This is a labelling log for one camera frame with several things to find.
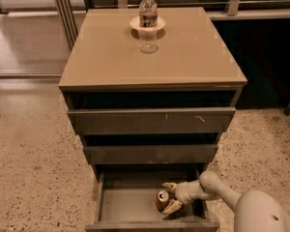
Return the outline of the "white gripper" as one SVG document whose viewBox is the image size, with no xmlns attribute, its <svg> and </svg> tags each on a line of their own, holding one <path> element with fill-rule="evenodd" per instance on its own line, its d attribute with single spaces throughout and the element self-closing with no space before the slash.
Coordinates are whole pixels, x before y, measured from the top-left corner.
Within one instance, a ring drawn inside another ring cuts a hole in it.
<svg viewBox="0 0 290 232">
<path fill-rule="evenodd" d="M 171 199 L 166 207 L 162 210 L 164 215 L 170 215 L 183 207 L 183 204 L 187 204 L 196 199 L 202 199 L 205 197 L 205 192 L 201 187 L 198 180 L 192 182 L 176 183 L 163 183 L 165 188 L 175 191 L 177 200 Z"/>
</svg>

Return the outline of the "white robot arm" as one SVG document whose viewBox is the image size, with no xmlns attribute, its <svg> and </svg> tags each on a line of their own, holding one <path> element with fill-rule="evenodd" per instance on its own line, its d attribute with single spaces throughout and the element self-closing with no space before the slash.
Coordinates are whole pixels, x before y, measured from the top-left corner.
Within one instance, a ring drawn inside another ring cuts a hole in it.
<svg viewBox="0 0 290 232">
<path fill-rule="evenodd" d="M 162 185 L 156 207 L 164 215 L 171 215 L 197 199 L 221 199 L 234 213 L 234 232 L 290 232 L 290 215 L 268 193 L 238 193 L 213 171 L 204 171 L 191 182 Z"/>
</svg>

